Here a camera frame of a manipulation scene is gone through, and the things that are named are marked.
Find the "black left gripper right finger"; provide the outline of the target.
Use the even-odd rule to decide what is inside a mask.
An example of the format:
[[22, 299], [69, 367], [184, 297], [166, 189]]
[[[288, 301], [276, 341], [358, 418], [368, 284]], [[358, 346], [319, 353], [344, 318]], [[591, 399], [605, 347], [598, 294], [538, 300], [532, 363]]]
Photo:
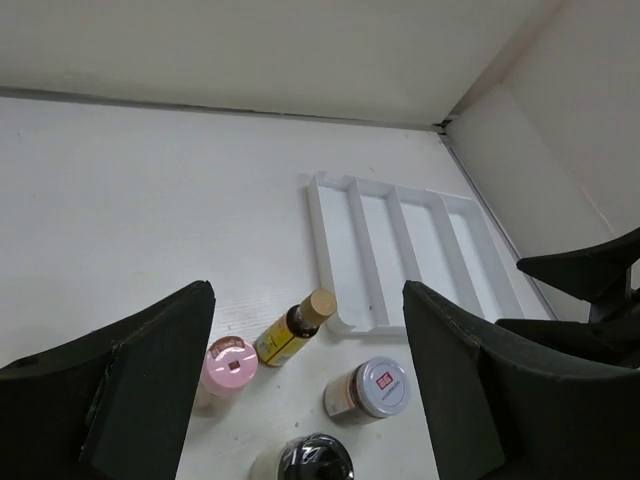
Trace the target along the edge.
[[403, 312], [443, 479], [635, 479], [639, 367], [523, 338], [417, 282]]

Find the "white lid brown sauce jar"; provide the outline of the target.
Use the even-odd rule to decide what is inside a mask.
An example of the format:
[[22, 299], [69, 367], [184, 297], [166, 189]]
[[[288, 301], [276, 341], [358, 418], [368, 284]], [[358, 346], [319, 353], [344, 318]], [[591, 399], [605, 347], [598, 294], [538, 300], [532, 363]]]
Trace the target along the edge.
[[323, 405], [328, 417], [342, 426], [359, 426], [402, 413], [411, 398], [411, 385], [402, 365], [373, 357], [331, 380]]

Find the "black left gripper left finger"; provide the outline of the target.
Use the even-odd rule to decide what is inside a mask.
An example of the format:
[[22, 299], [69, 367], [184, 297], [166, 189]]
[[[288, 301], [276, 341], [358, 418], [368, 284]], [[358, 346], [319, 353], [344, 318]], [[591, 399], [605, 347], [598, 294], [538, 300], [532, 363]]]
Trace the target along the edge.
[[195, 281], [2, 367], [2, 478], [175, 478], [214, 309]]

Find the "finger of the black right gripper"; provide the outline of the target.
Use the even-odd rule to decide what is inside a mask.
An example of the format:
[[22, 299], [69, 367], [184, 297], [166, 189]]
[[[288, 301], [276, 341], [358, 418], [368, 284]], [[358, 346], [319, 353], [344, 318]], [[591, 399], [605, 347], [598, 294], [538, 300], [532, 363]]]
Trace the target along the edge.
[[639, 318], [610, 322], [499, 319], [496, 325], [567, 355], [625, 368], [639, 367]]
[[576, 299], [596, 303], [613, 287], [629, 288], [639, 260], [639, 235], [625, 234], [600, 245], [565, 253], [522, 258], [517, 268]]

